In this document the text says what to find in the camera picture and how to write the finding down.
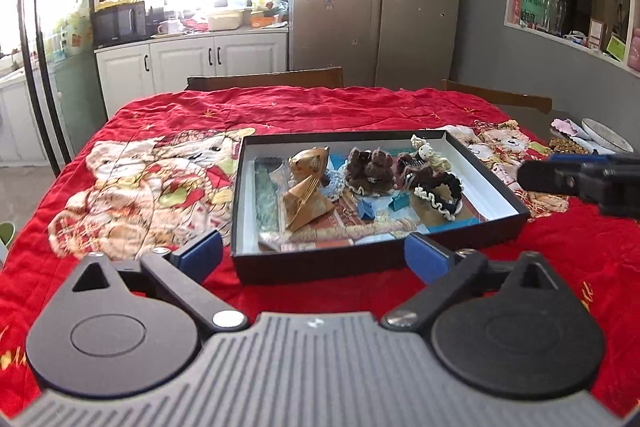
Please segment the food container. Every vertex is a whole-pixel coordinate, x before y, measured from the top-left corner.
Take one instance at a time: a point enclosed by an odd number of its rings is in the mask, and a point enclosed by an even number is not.
[[[244,8],[229,9],[223,8],[209,13],[209,31],[235,30],[242,24]]]

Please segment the mug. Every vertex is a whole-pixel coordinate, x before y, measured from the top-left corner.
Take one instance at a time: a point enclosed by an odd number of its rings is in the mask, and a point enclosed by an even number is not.
[[[184,26],[180,22],[180,19],[169,19],[167,21],[162,21],[158,26],[158,33],[163,34],[180,33],[183,30]]]

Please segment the white kitchen cabinet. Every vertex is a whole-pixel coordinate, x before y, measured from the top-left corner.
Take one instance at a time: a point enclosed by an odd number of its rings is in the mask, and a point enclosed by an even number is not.
[[[149,44],[100,51],[97,61],[109,118],[127,102],[156,93]]]
[[[287,71],[287,35],[249,33],[215,36],[218,76]]]
[[[24,71],[0,79],[0,167],[48,165]]]
[[[156,92],[182,91],[188,76],[216,76],[213,37],[153,42],[150,47]]]

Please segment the green sign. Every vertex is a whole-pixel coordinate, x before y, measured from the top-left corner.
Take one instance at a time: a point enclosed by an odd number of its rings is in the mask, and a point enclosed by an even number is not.
[[[520,0],[520,20],[524,23],[542,24],[547,0]]]

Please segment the shelf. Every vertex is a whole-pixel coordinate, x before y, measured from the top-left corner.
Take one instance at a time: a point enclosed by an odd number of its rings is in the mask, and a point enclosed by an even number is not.
[[[640,78],[640,71],[636,71],[632,68],[629,68],[626,64],[623,64],[622,62],[619,62],[618,60],[616,60],[615,58],[609,57],[609,55],[604,54],[603,52],[601,52],[600,50],[592,50],[590,48],[587,48],[586,46],[581,46],[580,44],[575,44],[574,42],[568,41],[566,39],[563,39],[562,37],[556,37],[555,35],[550,35],[548,33],[545,32],[539,32],[537,30],[532,30],[531,28],[527,28],[526,26],[519,26],[517,24],[513,24],[510,22],[505,22],[504,23],[505,26],[508,26],[509,28],[513,28],[515,30],[520,30],[520,31],[524,31],[527,33],[531,33],[533,35],[537,35],[540,38],[543,39],[548,39],[551,41],[555,41],[555,42],[560,42],[561,44],[564,44],[565,46],[569,46],[571,48],[574,48],[576,50],[582,51],[584,53],[587,53],[589,55],[593,55],[594,57],[600,58],[601,60],[604,60],[605,62],[608,62],[609,64],[612,64],[613,66],[620,68],[621,70],[625,70],[628,71],[628,73],[631,73],[633,76],[636,76],[638,78]]]

